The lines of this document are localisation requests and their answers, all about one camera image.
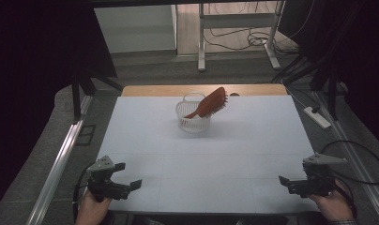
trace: plastic basket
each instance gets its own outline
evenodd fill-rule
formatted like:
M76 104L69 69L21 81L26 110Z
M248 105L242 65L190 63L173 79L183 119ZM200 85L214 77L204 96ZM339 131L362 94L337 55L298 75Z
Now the plastic basket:
M198 115L196 115L192 119L184 118L186 115L193 113L198 108L198 105L201 102L186 100L186 97L188 95L193 94L201 95L205 98L205 95L201 92L188 92L183 97L183 100L178 102L175 106L175 112L178 118L178 125L184 131L187 131L188 133L200 133L209 128L210 117L201 118Z

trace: metal frame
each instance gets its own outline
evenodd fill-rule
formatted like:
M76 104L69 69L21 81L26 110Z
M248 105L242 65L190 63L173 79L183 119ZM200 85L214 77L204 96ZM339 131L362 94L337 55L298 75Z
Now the metal frame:
M29 219L26 221L27 225L41 224L41 222L43 221L47 209L49 208L50 202L52 201L54 192L60 181L61 175L68 162L70 152L82 128L83 120L85 118L91 100L92 97L90 96L84 97L82 101L82 116L76 124L70 126L68 135L60 148L60 151L58 153L57 158L55 159L54 165L52 166L49 176L47 177L46 182L44 183L44 186L38 196L37 202L35 203L35 206L32 209Z
M280 63L275 56L273 41L277 32L284 1L279 1L275 13L205 15L204 4L199 4L200 36L198 50L198 70L205 71L205 40L204 30L212 28L243 28L271 27L268 41L264 44L269 61L274 69L280 69Z
M321 110L323 111L324 115L327 117L330 124L332 125L333 131L336 137L339 140L348 140L348 137L343 131L340 122L335 121L333 117L330 115L328 109L326 108L325 99L316 93L313 93L313 94L315 95L315 97L317 98L319 102L322 102ZM356 176L361 180L373 182L371 174L368 172L366 166L363 164L361 158L359 157L358 153L354 149L354 146L348 143L343 143L342 150L348 162L350 163L351 167L353 168L353 171L356 174ZM374 209L379 215L379 187L371 186L371 185L362 185L362 187L364 188L365 192L369 196L369 199L371 200L371 203L373 204Z

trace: white table surface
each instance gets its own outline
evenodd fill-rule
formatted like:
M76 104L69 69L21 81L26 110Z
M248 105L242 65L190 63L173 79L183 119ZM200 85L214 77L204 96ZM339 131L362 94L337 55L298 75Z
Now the white table surface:
M313 154L290 96L229 97L200 134L183 131L181 97L119 97L99 157L126 169L112 180L143 179L113 210L144 213L280 214L317 210L289 194L278 175L305 179Z

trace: human hand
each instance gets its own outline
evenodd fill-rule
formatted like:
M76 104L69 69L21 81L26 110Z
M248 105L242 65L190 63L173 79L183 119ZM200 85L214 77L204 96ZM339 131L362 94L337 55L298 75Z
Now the human hand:
M81 207L76 218L76 225L99 225L105 218L112 199L97 202L94 195L87 190L83 195Z
M336 180L336 185L345 191L345 188ZM353 220L353 213L344 197L337 191L332 191L328 196L310 195L310 199L315 201L322 215L328 221Z

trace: power strip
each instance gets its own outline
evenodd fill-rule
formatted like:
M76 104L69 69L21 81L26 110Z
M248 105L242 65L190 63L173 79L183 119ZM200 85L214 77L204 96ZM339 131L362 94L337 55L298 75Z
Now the power strip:
M314 113L312 112L312 107L307 107L304 109L304 113L306 113L315 123L319 125L322 129L329 128L331 124L325 120L324 117L318 112Z

